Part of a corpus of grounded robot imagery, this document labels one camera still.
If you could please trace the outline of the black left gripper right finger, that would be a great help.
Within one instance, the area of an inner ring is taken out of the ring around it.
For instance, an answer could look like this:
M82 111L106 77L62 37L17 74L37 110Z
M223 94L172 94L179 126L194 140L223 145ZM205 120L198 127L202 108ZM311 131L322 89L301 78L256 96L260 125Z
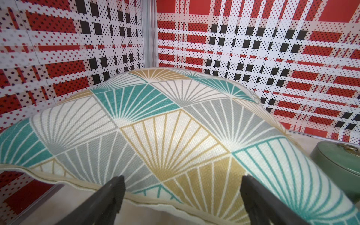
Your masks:
M241 197L252 225L307 225L254 177L242 177Z

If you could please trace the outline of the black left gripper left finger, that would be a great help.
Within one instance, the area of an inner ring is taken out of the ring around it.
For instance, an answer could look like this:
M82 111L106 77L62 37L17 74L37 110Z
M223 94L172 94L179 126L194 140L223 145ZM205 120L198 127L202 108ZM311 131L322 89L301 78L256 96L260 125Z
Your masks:
M126 187L123 176L113 177L58 225L113 225L120 212Z

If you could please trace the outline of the geometric fan pattern pillow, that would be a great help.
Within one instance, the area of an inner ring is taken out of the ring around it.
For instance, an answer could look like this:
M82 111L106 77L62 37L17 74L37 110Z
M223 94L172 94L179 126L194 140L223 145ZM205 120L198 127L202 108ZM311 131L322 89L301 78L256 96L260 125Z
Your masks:
M125 178L125 198L202 224L246 225L251 175L312 225L357 225L360 213L259 97L195 71L116 75L1 134L1 169L98 189Z

